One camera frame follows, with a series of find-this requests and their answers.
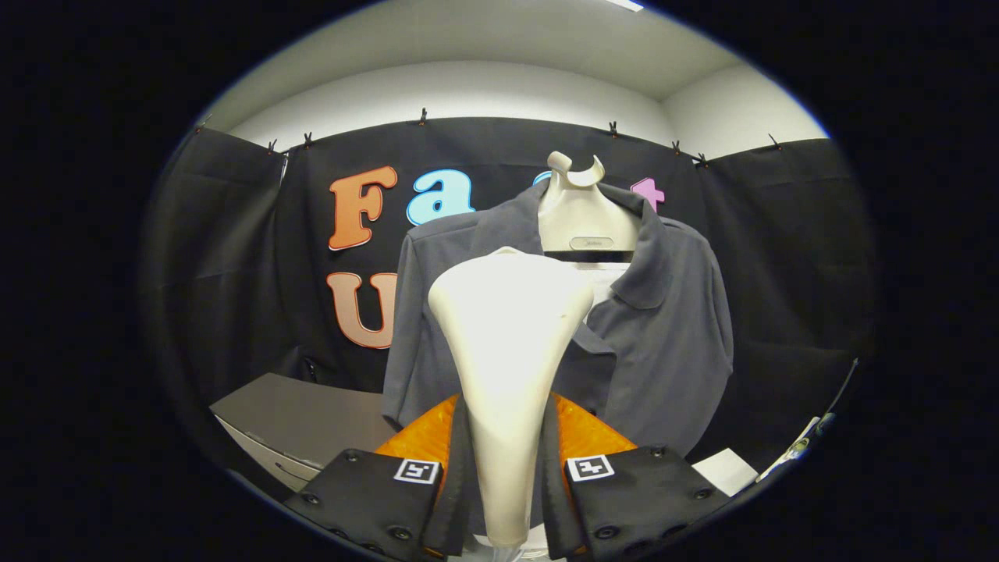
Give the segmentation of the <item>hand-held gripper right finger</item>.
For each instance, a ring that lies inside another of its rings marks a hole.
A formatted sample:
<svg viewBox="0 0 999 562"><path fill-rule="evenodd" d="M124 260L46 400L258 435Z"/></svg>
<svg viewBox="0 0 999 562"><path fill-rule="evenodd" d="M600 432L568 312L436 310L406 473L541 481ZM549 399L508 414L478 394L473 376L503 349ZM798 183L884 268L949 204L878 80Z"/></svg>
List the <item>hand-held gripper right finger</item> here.
<svg viewBox="0 0 999 562"><path fill-rule="evenodd" d="M553 393L540 429L547 548L567 561L638 561L713 519L731 498L667 446L638 446Z"/></svg>

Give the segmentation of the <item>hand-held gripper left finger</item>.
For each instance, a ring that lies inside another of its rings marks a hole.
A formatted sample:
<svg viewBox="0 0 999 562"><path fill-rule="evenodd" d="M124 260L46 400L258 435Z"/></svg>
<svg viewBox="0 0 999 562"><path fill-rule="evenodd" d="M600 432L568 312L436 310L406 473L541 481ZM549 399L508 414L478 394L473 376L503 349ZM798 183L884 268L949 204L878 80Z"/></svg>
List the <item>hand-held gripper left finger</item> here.
<svg viewBox="0 0 999 562"><path fill-rule="evenodd" d="M463 552L471 487L470 416L457 394L375 451L343 450L285 505L390 560L446 561Z"/></svg>

